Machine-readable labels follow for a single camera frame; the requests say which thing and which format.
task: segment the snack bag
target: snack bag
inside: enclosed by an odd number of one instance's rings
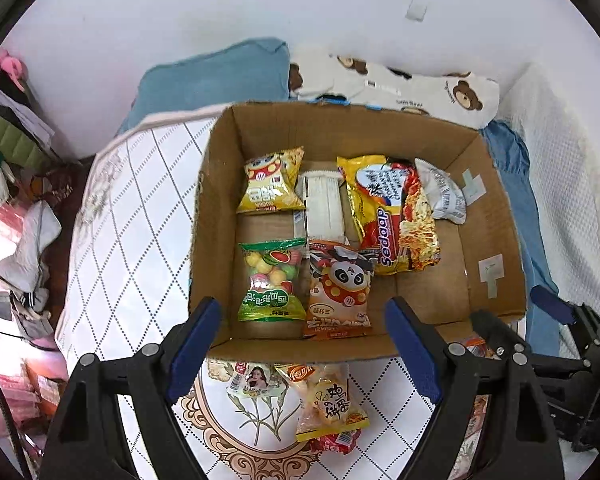
[[[252,158],[245,164],[247,191],[238,213],[267,213],[304,209],[304,204],[294,193],[304,148],[269,153]]]
[[[264,363],[236,363],[226,390],[237,397],[279,397],[285,381],[274,367]]]
[[[240,321],[304,320],[304,307],[294,295],[306,238],[240,244],[249,266],[249,290],[238,311]]]
[[[300,397],[296,440],[361,430],[367,414],[349,397],[349,365],[276,365]]]
[[[333,451],[344,455],[351,453],[356,447],[356,441],[362,430],[345,431],[340,434],[331,434],[313,438],[309,445],[314,451]]]
[[[440,261],[431,207],[408,160],[384,155],[338,157],[360,253],[377,258],[376,273],[421,270]]]
[[[349,246],[309,241],[311,288],[304,336],[315,339],[365,335],[374,263]]]
[[[436,168],[426,160],[417,158],[415,162],[424,193],[433,209],[433,218],[446,218],[454,224],[464,224],[466,201],[458,184],[446,171]]]

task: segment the leaf illustration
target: leaf illustration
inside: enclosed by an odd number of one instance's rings
[[[227,396],[231,399],[231,402],[235,404],[235,407],[238,408],[238,410],[240,410],[242,413],[249,413],[246,408],[242,405],[242,403],[240,402],[240,399],[238,399],[238,397],[232,395],[232,394],[227,394]]]
[[[285,387],[284,390],[282,390],[282,393],[280,394],[280,396],[278,397],[278,407],[280,409],[282,409],[282,405],[285,403],[285,397],[286,397],[286,391],[289,389],[289,385],[287,385]]]

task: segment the barcode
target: barcode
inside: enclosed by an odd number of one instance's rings
[[[353,431],[345,431],[338,435],[336,444],[342,444],[343,446],[350,446],[353,441]]]
[[[238,385],[240,384],[240,380],[242,379],[242,376],[240,375],[236,375],[234,377],[234,380],[231,381],[231,384],[229,384],[229,389],[230,390],[238,390]]]

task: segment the panda face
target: panda face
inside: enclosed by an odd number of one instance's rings
[[[334,263],[329,269],[331,281],[350,292],[362,290],[366,287],[366,276],[364,271],[350,262]]]
[[[256,158],[255,160],[252,160],[249,164],[247,164],[247,168],[253,171],[266,168],[267,165],[269,165],[276,158],[276,156],[277,155],[273,154],[269,156],[263,156],[261,158]]]

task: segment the brown cardboard box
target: brown cardboard box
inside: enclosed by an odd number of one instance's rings
[[[246,188],[244,161],[304,146],[302,170],[335,170],[336,156],[371,153],[413,160],[419,156],[447,170],[456,182],[469,169],[480,175],[486,194],[468,207],[457,226],[436,222],[442,259],[422,271],[375,276],[371,283],[370,335],[327,341],[301,340],[302,322],[239,322],[237,312],[248,275],[238,242],[293,237],[291,213],[236,215]],[[347,236],[357,241],[346,197]],[[505,322],[525,312],[525,281],[509,201],[480,133],[456,124],[360,106],[241,104],[228,108],[213,129],[200,172],[191,250],[190,307],[204,296],[218,299],[224,321],[209,356],[226,360],[329,362],[393,356],[384,327],[384,304],[401,295],[423,322],[434,323],[447,340],[471,334],[471,311],[486,308]],[[488,298],[478,261],[502,254],[497,297]],[[300,294],[301,300],[306,297]]]

